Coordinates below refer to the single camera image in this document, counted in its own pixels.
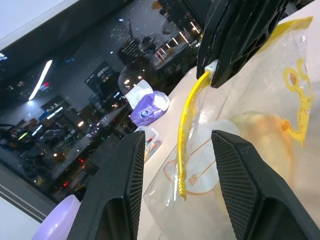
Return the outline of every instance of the white plastic clip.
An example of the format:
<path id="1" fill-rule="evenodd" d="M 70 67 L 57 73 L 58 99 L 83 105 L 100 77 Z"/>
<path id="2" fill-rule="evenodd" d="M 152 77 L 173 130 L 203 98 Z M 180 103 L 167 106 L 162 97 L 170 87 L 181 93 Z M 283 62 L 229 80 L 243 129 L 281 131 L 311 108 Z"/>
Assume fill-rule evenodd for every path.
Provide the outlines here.
<path id="1" fill-rule="evenodd" d="M 214 75 L 217 69 L 218 60 L 214 60 L 212 63 L 210 63 L 208 66 L 204 68 L 204 71 L 209 71 L 210 80 L 212 81 L 214 79 Z"/>

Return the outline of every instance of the white table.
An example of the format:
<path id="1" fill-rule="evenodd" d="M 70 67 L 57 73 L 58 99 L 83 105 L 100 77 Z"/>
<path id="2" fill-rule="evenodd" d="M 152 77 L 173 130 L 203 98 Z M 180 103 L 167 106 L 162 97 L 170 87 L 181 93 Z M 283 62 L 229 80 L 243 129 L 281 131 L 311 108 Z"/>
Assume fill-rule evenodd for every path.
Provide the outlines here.
<path id="1" fill-rule="evenodd" d="M 313 16 L 313 22 L 307 30 L 307 70 L 311 80 L 320 78 L 320 0 L 310 3 L 303 9 L 290 15 L 285 21 Z M 178 127 L 181 112 L 187 96 L 196 82 L 196 68 L 193 68 L 179 82 L 169 95 L 171 105 L 168 111 L 160 119 L 150 126 L 154 128 L 163 141 L 159 149 L 151 156 L 144 165 L 143 193 L 148 188 L 150 182 L 166 160 L 169 153 L 177 144 Z M 142 200 L 138 240 L 165 240 L 165 236 L 156 226 L 154 219 L 149 213 L 147 206 Z"/>

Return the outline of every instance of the plastic bag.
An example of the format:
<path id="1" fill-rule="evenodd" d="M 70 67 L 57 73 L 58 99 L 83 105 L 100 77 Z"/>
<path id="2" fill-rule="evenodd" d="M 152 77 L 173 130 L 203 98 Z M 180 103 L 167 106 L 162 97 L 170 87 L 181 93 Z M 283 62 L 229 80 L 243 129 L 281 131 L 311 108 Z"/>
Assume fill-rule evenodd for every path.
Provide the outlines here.
<path id="1" fill-rule="evenodd" d="M 160 91 L 144 95 L 130 115 L 137 126 L 147 126 L 160 118 L 168 109 L 170 100 Z"/>
<path id="2" fill-rule="evenodd" d="M 305 68 L 305 31 L 311 21 L 307 17 L 278 25 L 235 77 L 219 89 L 200 90 L 184 108 L 186 119 L 181 122 L 187 124 L 179 127 L 179 132 L 184 130 L 181 152 L 177 154 L 177 147 L 171 152 L 144 194 L 151 215 L 169 240 L 235 239 L 220 189 L 212 130 L 250 141 L 320 225 L 314 214 L 320 212 L 319 178 L 307 174 L 312 165 L 320 168 L 316 153 L 320 115 L 311 115 L 314 119 L 308 125 L 311 104 L 320 90 L 310 84 Z M 180 169 L 177 155 L 184 163 Z M 186 200 L 181 197 L 184 192 Z"/>

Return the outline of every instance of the lavender plastic cup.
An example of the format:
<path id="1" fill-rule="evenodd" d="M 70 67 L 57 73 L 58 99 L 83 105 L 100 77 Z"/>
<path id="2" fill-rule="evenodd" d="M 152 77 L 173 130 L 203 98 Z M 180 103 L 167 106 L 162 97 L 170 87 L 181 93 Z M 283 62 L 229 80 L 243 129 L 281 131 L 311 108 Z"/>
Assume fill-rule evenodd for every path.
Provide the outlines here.
<path id="1" fill-rule="evenodd" d="M 32 240 L 66 240 L 79 207 L 76 196 L 67 196 L 41 223 Z"/>

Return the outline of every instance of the dark glass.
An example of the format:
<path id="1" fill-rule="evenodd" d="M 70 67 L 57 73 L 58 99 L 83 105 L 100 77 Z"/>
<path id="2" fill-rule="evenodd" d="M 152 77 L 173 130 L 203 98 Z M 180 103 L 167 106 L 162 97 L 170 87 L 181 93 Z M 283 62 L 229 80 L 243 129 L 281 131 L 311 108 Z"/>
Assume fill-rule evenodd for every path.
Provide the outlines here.
<path id="1" fill-rule="evenodd" d="M 70 194 L 82 200 L 115 146 L 135 131 L 126 94 L 136 84 L 146 80 L 169 95 L 196 65 L 201 29 L 181 1 L 121 6 L 27 68 L 15 69 L 1 50 L 0 161 L 56 202 Z"/>

